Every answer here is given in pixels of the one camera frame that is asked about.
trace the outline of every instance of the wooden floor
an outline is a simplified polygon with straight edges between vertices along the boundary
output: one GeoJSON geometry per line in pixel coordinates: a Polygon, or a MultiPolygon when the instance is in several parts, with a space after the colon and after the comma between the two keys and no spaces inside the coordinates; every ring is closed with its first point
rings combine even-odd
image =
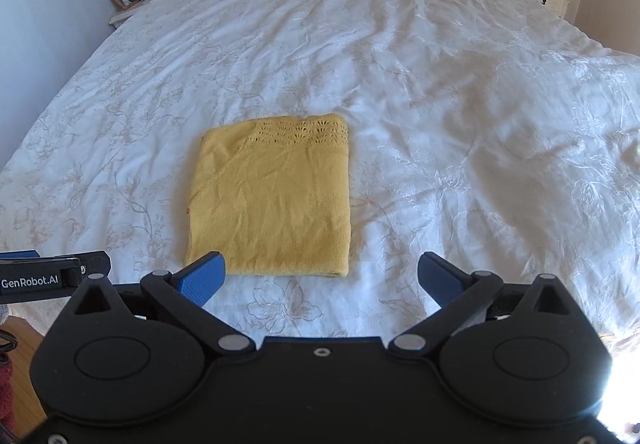
{"type": "Polygon", "coordinates": [[[42,341],[24,319],[10,317],[0,328],[18,338],[18,348],[9,353],[14,364],[11,385],[14,389],[15,434],[22,438],[46,418],[29,379],[29,365],[36,348],[42,341]]]}

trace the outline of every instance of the yellow fabric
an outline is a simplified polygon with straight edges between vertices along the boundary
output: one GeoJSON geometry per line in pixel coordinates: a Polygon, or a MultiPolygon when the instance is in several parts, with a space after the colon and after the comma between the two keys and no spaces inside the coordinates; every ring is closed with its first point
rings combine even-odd
{"type": "Polygon", "coordinates": [[[274,117],[202,139],[187,264],[211,250],[229,274],[345,276],[349,144],[340,116],[274,117]]]}

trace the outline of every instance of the red fabric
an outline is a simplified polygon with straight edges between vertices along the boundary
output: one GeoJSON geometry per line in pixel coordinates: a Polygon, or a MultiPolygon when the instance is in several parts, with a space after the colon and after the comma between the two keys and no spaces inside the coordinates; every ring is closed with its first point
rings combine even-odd
{"type": "Polygon", "coordinates": [[[11,431],[15,429],[14,390],[11,387],[11,376],[14,365],[9,360],[6,366],[0,366],[0,422],[11,431]]]}

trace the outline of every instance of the white bedspread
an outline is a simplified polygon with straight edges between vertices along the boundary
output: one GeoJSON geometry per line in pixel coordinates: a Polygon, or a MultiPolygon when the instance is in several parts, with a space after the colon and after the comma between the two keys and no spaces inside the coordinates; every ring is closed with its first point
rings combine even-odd
{"type": "MultiPolygon", "coordinates": [[[[0,174],[0,250],[181,267],[200,136],[334,112],[350,128],[350,274],[228,277],[265,334],[388,340],[433,312],[426,250],[561,276],[602,334],[640,330],[640,59],[539,0],[155,0],[69,81],[0,174]]],[[[62,300],[16,305],[46,331],[62,300]]]]}

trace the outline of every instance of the folded yellow sweater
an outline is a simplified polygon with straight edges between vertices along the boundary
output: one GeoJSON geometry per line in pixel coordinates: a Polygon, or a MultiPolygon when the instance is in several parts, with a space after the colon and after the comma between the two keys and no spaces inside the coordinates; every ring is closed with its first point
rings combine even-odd
{"type": "Polygon", "coordinates": [[[335,114],[208,131],[191,184],[187,264],[217,250],[230,274],[345,276],[348,159],[335,114]]]}

